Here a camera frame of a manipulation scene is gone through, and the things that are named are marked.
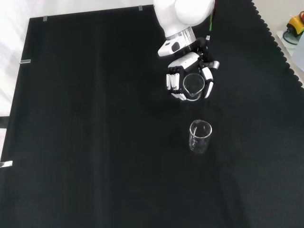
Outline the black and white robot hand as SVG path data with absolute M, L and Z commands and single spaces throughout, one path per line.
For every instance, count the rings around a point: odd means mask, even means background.
M 198 38 L 181 51 L 181 56 L 168 65 L 166 86 L 169 93 L 182 101 L 207 99 L 214 86 L 213 72 L 220 63 L 208 50 L 208 41 Z

